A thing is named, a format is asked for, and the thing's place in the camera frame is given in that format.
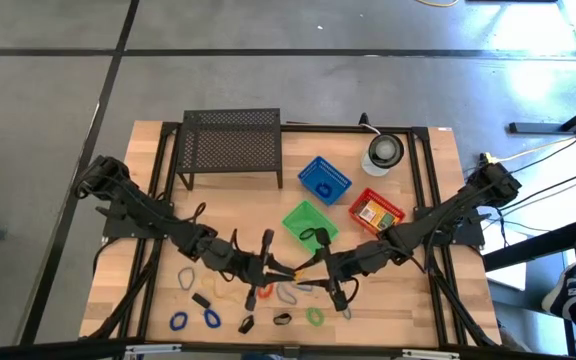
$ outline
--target white cable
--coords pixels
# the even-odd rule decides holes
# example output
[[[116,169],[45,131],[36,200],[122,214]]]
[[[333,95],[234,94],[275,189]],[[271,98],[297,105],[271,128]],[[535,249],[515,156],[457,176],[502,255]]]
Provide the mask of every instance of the white cable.
[[[526,204],[523,204],[523,205],[521,205],[521,206],[519,206],[519,207],[517,207],[517,208],[515,208],[515,209],[512,209],[511,211],[503,214],[502,216],[508,216],[508,215],[514,213],[515,211],[519,210],[519,209],[525,208],[526,206],[532,205],[532,204],[534,204],[534,203],[536,203],[536,202],[538,202],[538,201],[546,200],[546,199],[548,199],[548,198],[550,198],[550,197],[553,197],[553,196],[555,196],[555,195],[561,194],[562,192],[564,192],[564,191],[566,191],[566,190],[569,190],[569,189],[572,189],[572,188],[574,188],[575,186],[576,186],[576,183],[574,183],[574,184],[572,184],[572,185],[570,185],[570,186],[568,186],[568,187],[565,187],[565,188],[563,188],[563,189],[561,189],[561,190],[559,190],[559,191],[557,191],[557,192],[554,192],[554,193],[552,193],[552,194],[549,194],[549,195],[547,195],[547,196],[544,196],[544,197],[542,197],[542,198],[539,198],[539,199],[530,201],[530,202],[528,202],[528,203],[526,203]],[[501,220],[501,218],[496,219],[495,221],[493,221],[493,222],[491,222],[490,224],[488,224],[488,226],[486,226],[482,231],[486,231],[486,229],[488,229],[490,226],[492,226],[492,224],[496,223],[496,222],[499,221],[499,220]]]
[[[559,143],[562,143],[562,142],[566,142],[566,141],[569,141],[569,140],[572,140],[572,139],[575,139],[575,138],[576,138],[576,136],[572,136],[572,137],[569,137],[569,138],[566,138],[566,139],[561,139],[561,140],[558,140],[558,141],[555,141],[555,142],[552,142],[552,143],[549,143],[549,144],[545,144],[545,145],[538,146],[538,147],[533,148],[533,149],[529,149],[529,150],[526,150],[526,151],[522,151],[522,152],[520,152],[519,154],[515,154],[515,155],[509,156],[509,157],[507,157],[507,158],[498,159],[498,158],[495,158],[495,157],[491,157],[491,162],[492,162],[492,163],[496,163],[496,162],[504,162],[504,161],[514,160],[514,159],[516,159],[516,158],[518,158],[518,157],[522,157],[522,156],[524,156],[524,155],[528,155],[528,154],[533,153],[533,152],[535,152],[535,151],[538,151],[538,150],[541,150],[541,149],[550,147],[550,146],[555,145],[555,144],[559,144]]]
[[[368,125],[368,124],[359,124],[359,125],[365,127],[366,129],[370,129],[370,130],[376,132],[377,135],[381,135],[381,133],[379,132],[379,130],[375,129],[374,127],[372,127],[372,126],[370,126],[370,125]]]

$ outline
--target green rubber band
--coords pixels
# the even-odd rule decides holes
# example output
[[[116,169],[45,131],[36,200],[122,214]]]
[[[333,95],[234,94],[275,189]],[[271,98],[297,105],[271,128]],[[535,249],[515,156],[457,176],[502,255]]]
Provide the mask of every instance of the green rubber band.
[[[317,320],[313,319],[313,314],[317,315]],[[306,310],[306,319],[313,326],[321,326],[324,323],[324,313],[318,308],[308,308]]]

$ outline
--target blue object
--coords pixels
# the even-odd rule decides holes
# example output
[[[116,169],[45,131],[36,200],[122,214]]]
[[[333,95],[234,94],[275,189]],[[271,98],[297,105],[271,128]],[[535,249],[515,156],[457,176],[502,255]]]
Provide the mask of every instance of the blue object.
[[[180,317],[183,317],[184,320],[181,322],[180,325],[175,325],[175,321],[176,321],[178,318],[180,318]],[[188,323],[188,314],[186,314],[186,313],[183,312],[183,311],[180,311],[180,312],[178,312],[178,313],[175,313],[175,315],[173,315],[173,316],[170,318],[170,330],[172,330],[172,331],[181,330],[181,329],[183,329],[183,328],[186,327],[186,323]]]
[[[350,179],[321,156],[317,156],[299,173],[299,180],[328,206],[334,204],[352,185]]]
[[[210,322],[210,317],[215,319],[215,322]],[[206,320],[206,325],[208,325],[208,327],[211,329],[216,329],[221,326],[221,319],[219,318],[219,315],[210,309],[206,309],[206,311],[204,311],[204,320]]]

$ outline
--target metal mesh shelf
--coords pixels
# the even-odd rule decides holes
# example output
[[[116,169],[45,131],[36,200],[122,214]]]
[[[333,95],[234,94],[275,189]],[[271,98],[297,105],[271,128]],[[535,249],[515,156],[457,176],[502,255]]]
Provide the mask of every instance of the metal mesh shelf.
[[[227,172],[276,172],[282,187],[279,109],[184,112],[177,173],[186,188],[194,174]]]

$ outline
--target red object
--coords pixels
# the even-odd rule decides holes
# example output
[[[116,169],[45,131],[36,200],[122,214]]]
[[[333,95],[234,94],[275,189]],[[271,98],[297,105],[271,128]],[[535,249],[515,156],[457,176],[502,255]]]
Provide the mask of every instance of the red object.
[[[350,217],[353,218],[359,225],[363,226],[366,230],[370,231],[373,235],[376,235],[379,232],[379,229],[372,226],[371,224],[364,221],[364,219],[360,218],[359,216],[355,215],[355,210],[363,203],[364,201],[367,203],[368,201],[374,201],[379,206],[383,207],[386,211],[392,214],[395,217],[395,224],[399,224],[404,220],[406,217],[406,213],[403,212],[400,208],[396,207],[395,205],[388,202],[388,200],[381,197],[381,195],[374,192],[371,188],[366,188],[361,195],[355,200],[352,206],[348,209],[348,213]]]
[[[268,286],[266,286],[265,288],[257,288],[257,297],[260,299],[265,299],[267,297],[270,296],[270,294],[272,294],[272,289],[274,288],[275,284],[270,284]]]

